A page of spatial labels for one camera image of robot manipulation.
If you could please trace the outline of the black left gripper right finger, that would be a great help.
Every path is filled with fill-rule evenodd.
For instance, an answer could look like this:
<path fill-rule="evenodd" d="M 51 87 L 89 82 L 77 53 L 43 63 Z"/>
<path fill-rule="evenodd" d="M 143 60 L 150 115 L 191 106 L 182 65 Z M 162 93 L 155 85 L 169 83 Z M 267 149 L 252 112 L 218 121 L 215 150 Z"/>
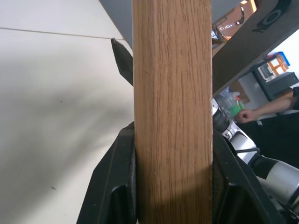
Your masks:
<path fill-rule="evenodd" d="M 212 224 L 285 224 L 251 168 L 216 130 Z"/>

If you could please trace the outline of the green plastic item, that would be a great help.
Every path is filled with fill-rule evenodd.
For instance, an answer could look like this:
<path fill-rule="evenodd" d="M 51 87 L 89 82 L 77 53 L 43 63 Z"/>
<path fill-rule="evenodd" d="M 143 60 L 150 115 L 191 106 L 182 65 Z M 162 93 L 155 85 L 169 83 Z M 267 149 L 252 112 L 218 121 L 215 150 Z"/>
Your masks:
<path fill-rule="evenodd" d="M 242 110 L 244 110 L 244 104 L 239 96 L 229 99 L 228 111 L 231 117 L 235 117 Z"/>

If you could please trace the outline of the black cabinet box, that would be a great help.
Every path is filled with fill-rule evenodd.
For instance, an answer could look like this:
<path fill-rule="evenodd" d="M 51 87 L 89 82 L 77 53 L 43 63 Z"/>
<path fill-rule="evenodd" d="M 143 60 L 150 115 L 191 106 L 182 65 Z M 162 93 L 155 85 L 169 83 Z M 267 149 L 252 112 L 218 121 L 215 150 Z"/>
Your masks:
<path fill-rule="evenodd" d="M 252 73 L 268 101 L 273 101 L 280 93 L 299 83 L 294 72 L 283 72 L 276 75 L 268 63 L 255 65 Z"/>

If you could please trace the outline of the person's bare hand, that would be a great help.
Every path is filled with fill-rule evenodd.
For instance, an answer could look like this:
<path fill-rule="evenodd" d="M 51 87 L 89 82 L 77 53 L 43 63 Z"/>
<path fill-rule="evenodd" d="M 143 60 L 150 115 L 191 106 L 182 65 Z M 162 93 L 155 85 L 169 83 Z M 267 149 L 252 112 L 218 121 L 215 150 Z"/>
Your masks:
<path fill-rule="evenodd" d="M 253 110 L 242 110 L 235 116 L 235 119 L 238 123 L 248 123 L 255 120 L 255 114 Z"/>

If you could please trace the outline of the person's black clothed body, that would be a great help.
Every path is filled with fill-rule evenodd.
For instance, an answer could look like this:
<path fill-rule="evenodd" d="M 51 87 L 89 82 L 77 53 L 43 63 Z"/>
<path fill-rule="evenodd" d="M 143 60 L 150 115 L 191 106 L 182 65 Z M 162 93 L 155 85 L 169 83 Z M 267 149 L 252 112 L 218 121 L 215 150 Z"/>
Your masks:
<path fill-rule="evenodd" d="M 299 87 L 290 97 L 299 98 Z M 255 118 L 238 126 L 255 142 L 263 156 L 299 168 L 299 102 L 292 110 Z"/>

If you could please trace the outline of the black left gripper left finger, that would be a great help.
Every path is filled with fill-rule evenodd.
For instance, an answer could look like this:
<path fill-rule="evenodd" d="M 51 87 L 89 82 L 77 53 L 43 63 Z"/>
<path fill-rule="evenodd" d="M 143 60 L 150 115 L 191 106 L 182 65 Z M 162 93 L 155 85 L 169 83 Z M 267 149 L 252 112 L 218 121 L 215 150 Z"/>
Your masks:
<path fill-rule="evenodd" d="M 137 224 L 133 123 L 120 130 L 94 169 L 76 224 Z"/>

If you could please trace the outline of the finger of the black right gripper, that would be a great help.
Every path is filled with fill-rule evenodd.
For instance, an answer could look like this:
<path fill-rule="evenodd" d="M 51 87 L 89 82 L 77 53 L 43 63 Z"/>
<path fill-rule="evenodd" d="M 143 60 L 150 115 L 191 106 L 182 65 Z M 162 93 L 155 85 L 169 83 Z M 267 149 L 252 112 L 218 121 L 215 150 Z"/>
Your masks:
<path fill-rule="evenodd" d="M 133 57 L 115 38 L 110 39 L 114 58 L 120 75 L 133 86 Z"/>

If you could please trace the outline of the blue and orange box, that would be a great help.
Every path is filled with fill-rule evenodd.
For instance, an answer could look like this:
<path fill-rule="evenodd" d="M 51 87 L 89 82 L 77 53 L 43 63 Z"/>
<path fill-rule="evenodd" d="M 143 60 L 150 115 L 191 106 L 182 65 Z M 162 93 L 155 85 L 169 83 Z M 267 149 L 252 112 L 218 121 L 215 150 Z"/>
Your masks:
<path fill-rule="evenodd" d="M 289 70 L 290 63 L 288 62 L 284 52 L 280 51 L 269 53 L 268 57 L 270 59 L 268 66 L 276 77 Z"/>

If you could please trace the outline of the wooden oak plank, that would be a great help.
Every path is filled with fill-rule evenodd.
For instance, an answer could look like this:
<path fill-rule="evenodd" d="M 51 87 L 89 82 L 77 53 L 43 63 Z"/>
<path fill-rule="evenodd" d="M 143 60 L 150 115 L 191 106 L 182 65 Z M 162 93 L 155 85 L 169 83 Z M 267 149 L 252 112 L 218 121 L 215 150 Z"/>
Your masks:
<path fill-rule="evenodd" d="M 132 0 L 140 224 L 212 223 L 211 0 Z"/>

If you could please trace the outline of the brown cardboard piece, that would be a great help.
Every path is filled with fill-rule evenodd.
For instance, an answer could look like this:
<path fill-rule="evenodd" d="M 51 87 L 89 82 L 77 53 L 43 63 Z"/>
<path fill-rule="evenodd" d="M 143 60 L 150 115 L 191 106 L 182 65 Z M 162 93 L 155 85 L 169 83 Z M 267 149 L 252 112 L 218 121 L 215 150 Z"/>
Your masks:
<path fill-rule="evenodd" d="M 239 97 L 240 97 L 241 101 L 244 104 L 247 104 L 247 103 L 250 102 L 250 99 L 247 96 L 244 88 L 242 87 L 242 85 L 238 81 L 232 82 L 231 85 L 230 85 L 230 89 L 231 89 L 232 92 L 238 92 L 238 93 L 240 93 Z"/>

